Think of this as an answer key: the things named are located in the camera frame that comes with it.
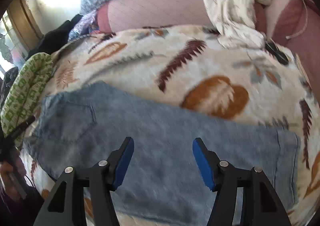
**green patterned cloth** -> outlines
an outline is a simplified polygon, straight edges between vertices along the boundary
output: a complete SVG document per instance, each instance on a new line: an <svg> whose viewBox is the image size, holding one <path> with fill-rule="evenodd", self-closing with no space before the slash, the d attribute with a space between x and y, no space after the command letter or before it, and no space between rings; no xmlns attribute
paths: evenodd
<svg viewBox="0 0 320 226"><path fill-rule="evenodd" d="M7 136L18 124L32 115L52 71L52 58L44 52L33 55L24 64L0 113L4 136ZM18 137L15 143L17 147L20 147L22 136Z"/></svg>

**blue gripper pad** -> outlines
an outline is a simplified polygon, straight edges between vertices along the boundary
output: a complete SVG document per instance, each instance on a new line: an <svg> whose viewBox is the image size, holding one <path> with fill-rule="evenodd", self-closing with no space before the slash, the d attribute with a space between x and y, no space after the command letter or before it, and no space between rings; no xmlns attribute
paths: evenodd
<svg viewBox="0 0 320 226"><path fill-rule="evenodd" d="M130 138L120 160L115 170L115 179L112 186L117 189L120 185L122 185L124 176L127 172L129 163L131 161L131 157L134 151L134 142L133 139Z"/></svg>
<svg viewBox="0 0 320 226"><path fill-rule="evenodd" d="M213 181L213 171L196 139L193 140L192 143L192 152L199 167L204 184L212 191L215 186Z"/></svg>

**feather pattern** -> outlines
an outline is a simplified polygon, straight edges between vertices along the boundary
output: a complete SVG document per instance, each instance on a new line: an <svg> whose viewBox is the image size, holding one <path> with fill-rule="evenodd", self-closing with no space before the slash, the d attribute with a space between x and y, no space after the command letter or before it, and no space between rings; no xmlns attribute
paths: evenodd
<svg viewBox="0 0 320 226"><path fill-rule="evenodd" d="M111 64L109 64L108 66L106 66L105 68L103 68L102 70L98 71L97 73L93 74L89 79L87 79L84 82L84 85L88 84L92 79L94 79L95 77L98 77L99 75L101 75L104 72L107 72L113 68L116 68L118 66L124 66L133 62L137 62L137 61L141 61L141 60L148 60L151 59L152 57L155 56L163 56L162 54L154 54L154 52L151 50L148 54L136 54L134 57L132 56L128 56L128 57L123 57L120 60L114 61Z"/></svg>
<svg viewBox="0 0 320 226"><path fill-rule="evenodd" d="M79 44L77 44L77 46L79 46L79 45L82 43L82 41L84 40L84 38L88 38L88 37L90 37L90 38L97 38L96 36L91 36L90 34L84 34L84 35L81 35L81 36L75 38L74 40L72 40L72 41L70 41L68 44L66 44L63 49L60 50L59 56L58 56L58 58L57 58L56 61L59 61L59 60L61 59L61 57L62 57L62 52L64 52L67 48L70 48L70 45L72 45L72 44L74 44L74 43L76 43L76 42L78 42L78 41L81 41L81 42L79 42Z"/></svg>
<svg viewBox="0 0 320 226"><path fill-rule="evenodd" d="M285 116L281 119L272 118L272 122L265 121L264 123L258 121L258 126L265 126L265 127L280 127L283 130L289 130L290 127L295 127L298 124L296 123L289 123Z"/></svg>
<svg viewBox="0 0 320 226"><path fill-rule="evenodd" d="M152 27L152 26L143 26L142 29L162 29L162 28L170 28L173 25L165 25L165 26L159 26L159 27Z"/></svg>
<svg viewBox="0 0 320 226"><path fill-rule="evenodd" d="M159 89L164 92L166 89L166 82L171 77L178 67L182 64L187 64L187 60L192 61L192 56L198 56L201 51L207 46L204 41L201 40L190 40L187 42L186 47L181 50L173 60L171 60L166 68L161 71L159 78L157 79Z"/></svg>
<svg viewBox="0 0 320 226"><path fill-rule="evenodd" d="M107 40L113 38L114 36L116 36L116 33L107 33L107 34L105 34L105 35L101 38L101 40L100 40L96 45L94 45L94 46L91 47L91 49L88 51L88 54L89 54L93 49L95 49L99 44L101 44L103 41L107 41Z"/></svg>
<svg viewBox="0 0 320 226"><path fill-rule="evenodd" d="M57 88L64 89L68 87L68 84L77 81L78 79L74 79L73 73L75 67L77 66L78 62L70 62L66 63L66 66L61 66L59 70L59 74L56 78L56 86Z"/></svg>
<svg viewBox="0 0 320 226"><path fill-rule="evenodd" d="M215 29L215 28L208 28L208 27L204 26L202 28L202 30L203 30L204 33L207 33L207 34L216 34L216 35L220 34L219 31L217 29Z"/></svg>
<svg viewBox="0 0 320 226"><path fill-rule="evenodd" d="M307 92L307 98L308 99L311 99L313 98L313 103L315 105L318 104L318 101L315 97L315 95L313 94L313 91L312 91L312 88L311 88L311 85L310 83L307 81L307 79L305 77L300 77L300 82L301 82L301 85L302 87L305 89L305 91Z"/></svg>
<svg viewBox="0 0 320 226"><path fill-rule="evenodd" d="M35 184L34 175L35 175L35 170L36 170L37 166L38 166L37 162L33 160L32 164L31 164L31 172L30 172L33 184Z"/></svg>
<svg viewBox="0 0 320 226"><path fill-rule="evenodd" d="M312 125L311 110L305 99L301 100L300 108L302 111L302 121L303 121L303 136L304 136L304 149L303 149L303 162L306 162L306 167L310 170L309 166L309 153L308 153L308 141L310 135L310 127Z"/></svg>

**white cloth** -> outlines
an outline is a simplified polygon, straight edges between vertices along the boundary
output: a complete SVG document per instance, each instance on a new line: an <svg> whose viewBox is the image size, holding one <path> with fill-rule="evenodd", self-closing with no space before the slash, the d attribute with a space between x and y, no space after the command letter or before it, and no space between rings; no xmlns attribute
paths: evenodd
<svg viewBox="0 0 320 226"><path fill-rule="evenodd" d="M256 1L264 5L271 3L271 0ZM264 46L264 35L254 29L254 0L204 0L204 4L210 21L221 33L218 40L223 47Z"/></svg>

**patterned blanket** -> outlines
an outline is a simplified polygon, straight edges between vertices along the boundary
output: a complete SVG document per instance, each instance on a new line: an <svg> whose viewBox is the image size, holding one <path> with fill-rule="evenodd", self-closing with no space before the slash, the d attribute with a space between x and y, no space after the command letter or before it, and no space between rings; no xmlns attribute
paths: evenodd
<svg viewBox="0 0 320 226"><path fill-rule="evenodd" d="M293 131L301 139L298 202L288 215L292 224L303 225L320 195L320 109L308 79L288 49L282 48L290 64L283 66L264 50L224 49L217 36L216 30L194 25L92 34L52 55L56 71L41 98L102 80L141 98ZM26 152L22 157L46 196L52 180ZM92 215L88 199L86 211ZM125 225L141 223L123 214L119 218Z"/></svg>

